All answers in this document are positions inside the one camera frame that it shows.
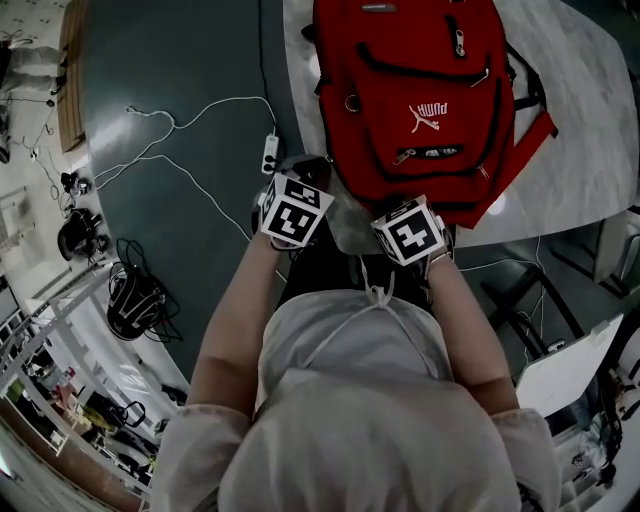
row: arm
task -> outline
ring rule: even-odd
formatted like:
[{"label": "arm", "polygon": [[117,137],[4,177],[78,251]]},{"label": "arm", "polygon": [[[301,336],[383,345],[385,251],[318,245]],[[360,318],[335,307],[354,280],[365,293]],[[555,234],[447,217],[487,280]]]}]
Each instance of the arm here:
[{"label": "arm", "polygon": [[253,416],[278,256],[266,235],[254,236],[209,321],[187,404],[223,405]]},{"label": "arm", "polygon": [[448,256],[429,266],[433,313],[442,328],[451,369],[488,414],[518,409],[509,365],[495,331]]}]

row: person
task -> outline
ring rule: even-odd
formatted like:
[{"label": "person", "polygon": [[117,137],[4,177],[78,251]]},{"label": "person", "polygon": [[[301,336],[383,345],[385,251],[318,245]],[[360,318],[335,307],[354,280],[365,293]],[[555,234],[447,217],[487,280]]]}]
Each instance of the person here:
[{"label": "person", "polygon": [[[67,52],[49,46],[39,48],[0,48],[0,94],[18,90],[50,92],[55,96],[66,83]],[[30,75],[20,72],[26,66],[61,66],[63,74]]]},{"label": "person", "polygon": [[556,510],[549,428],[519,408],[452,258],[431,258],[427,300],[408,268],[318,231],[270,319],[280,253],[250,242],[163,435],[151,510]]}]

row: power strip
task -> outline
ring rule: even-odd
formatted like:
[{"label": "power strip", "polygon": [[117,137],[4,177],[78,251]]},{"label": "power strip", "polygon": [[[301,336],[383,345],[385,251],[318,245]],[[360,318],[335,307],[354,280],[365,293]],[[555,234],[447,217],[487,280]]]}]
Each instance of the power strip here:
[{"label": "power strip", "polygon": [[264,153],[260,170],[263,174],[273,174],[276,170],[276,158],[278,157],[278,143],[280,139],[275,135],[267,135],[264,142]]}]

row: white cube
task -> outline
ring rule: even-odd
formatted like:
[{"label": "white cube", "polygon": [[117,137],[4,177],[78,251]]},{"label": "white cube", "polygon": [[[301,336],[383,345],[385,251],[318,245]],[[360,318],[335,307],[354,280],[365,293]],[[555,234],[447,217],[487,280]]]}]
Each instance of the white cube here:
[{"label": "white cube", "polygon": [[300,181],[275,174],[258,204],[261,230],[297,247],[305,247],[333,196]]},{"label": "white cube", "polygon": [[371,223],[387,256],[408,265],[445,246],[444,223],[420,196]]}]

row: white table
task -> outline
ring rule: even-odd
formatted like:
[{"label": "white table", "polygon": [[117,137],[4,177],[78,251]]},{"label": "white table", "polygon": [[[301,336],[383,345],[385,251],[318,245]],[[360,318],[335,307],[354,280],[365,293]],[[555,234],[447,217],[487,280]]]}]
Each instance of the white table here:
[{"label": "white table", "polygon": [[[631,206],[638,181],[638,126],[631,83],[617,42],[560,0],[495,0],[507,39],[538,71],[549,112],[560,130],[475,229],[460,229],[458,247],[506,242],[590,224]],[[284,0],[284,35],[296,116],[307,154],[326,154],[313,91],[315,47],[300,30],[312,21],[313,0]],[[525,96],[518,69],[516,97]],[[518,113],[516,138],[534,109]],[[369,214],[334,177],[337,207],[329,221],[347,253],[379,252]]]}]

